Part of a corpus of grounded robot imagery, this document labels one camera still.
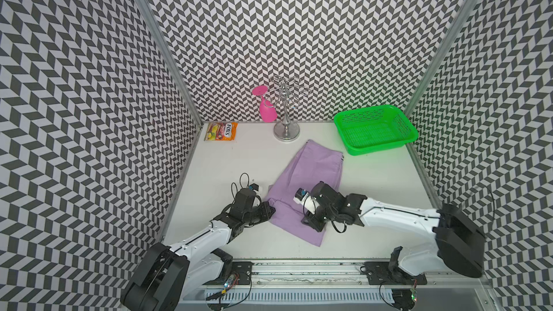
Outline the purple long pants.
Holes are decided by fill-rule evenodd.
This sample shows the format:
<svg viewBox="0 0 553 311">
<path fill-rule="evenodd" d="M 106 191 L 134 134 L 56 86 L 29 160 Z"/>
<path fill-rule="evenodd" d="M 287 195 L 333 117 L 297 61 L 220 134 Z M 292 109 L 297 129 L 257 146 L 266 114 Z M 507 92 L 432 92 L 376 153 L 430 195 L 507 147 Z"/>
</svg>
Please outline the purple long pants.
<svg viewBox="0 0 553 311">
<path fill-rule="evenodd" d="M 343 163 L 342 152 L 307 141 L 268 191 L 266 201 L 275 208 L 269 222 L 309 244 L 321 246 L 325 232 L 302 223 L 304 204 L 294 201 L 295 193 L 299 189 L 311 191 L 320 181 L 338 189 Z"/>
</svg>

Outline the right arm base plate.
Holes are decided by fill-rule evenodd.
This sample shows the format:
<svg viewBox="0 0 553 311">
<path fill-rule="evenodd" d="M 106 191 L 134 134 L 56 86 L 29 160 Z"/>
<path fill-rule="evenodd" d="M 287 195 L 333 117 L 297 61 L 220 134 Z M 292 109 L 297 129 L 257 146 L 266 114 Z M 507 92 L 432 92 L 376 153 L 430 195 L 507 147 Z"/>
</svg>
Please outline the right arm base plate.
<svg viewBox="0 0 553 311">
<path fill-rule="evenodd" d="M 390 269 L 388 261 L 366 261 L 360 269 L 368 279 L 369 285 L 393 285 L 418 287 L 428 284 L 424 274 L 411 276 L 399 268 Z"/>
</svg>

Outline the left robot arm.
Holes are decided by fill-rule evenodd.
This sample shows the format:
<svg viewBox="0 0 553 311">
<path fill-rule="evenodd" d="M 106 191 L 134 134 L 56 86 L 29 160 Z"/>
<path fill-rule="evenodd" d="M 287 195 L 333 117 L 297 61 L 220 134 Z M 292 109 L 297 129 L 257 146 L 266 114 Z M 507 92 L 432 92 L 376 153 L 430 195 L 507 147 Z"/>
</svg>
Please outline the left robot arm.
<svg viewBox="0 0 553 311">
<path fill-rule="evenodd" d="M 269 221 L 276 213 L 250 187 L 240 189 L 233 202 L 209 225 L 178 243 L 151 246 L 122 291 L 128 310 L 175 310 L 180 299 L 206 282 L 227 279 L 232 257 L 221 248 L 247 227 Z"/>
</svg>

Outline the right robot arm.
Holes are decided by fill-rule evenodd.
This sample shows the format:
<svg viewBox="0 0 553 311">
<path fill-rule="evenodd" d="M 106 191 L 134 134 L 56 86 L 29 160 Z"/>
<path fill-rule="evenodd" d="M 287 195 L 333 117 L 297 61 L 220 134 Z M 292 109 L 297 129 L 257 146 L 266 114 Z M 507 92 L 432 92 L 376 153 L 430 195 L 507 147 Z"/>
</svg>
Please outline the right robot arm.
<svg viewBox="0 0 553 311">
<path fill-rule="evenodd" d="M 423 283 L 427 272 L 453 271 L 479 279 L 484 271 L 485 233 L 459 207 L 419 209 L 388 204 L 362 194 L 343 196 L 319 182 L 311 191 L 294 196 L 304 213 L 302 223 L 321 232 L 325 225 L 386 227 L 413 234 L 422 242 L 412 248 L 398 246 L 387 263 L 369 263 L 370 284 Z"/>
</svg>

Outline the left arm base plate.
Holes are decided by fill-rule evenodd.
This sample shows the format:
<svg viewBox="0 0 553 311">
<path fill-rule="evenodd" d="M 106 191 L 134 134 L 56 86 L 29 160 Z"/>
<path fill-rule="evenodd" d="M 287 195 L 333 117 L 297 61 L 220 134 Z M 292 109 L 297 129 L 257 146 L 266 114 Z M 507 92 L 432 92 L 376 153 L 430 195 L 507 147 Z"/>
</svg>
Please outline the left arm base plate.
<svg viewBox="0 0 553 311">
<path fill-rule="evenodd" d="M 252 261 L 233 261 L 230 266 L 226 267 L 223 282 L 226 286 L 250 285 L 253 270 Z"/>
</svg>

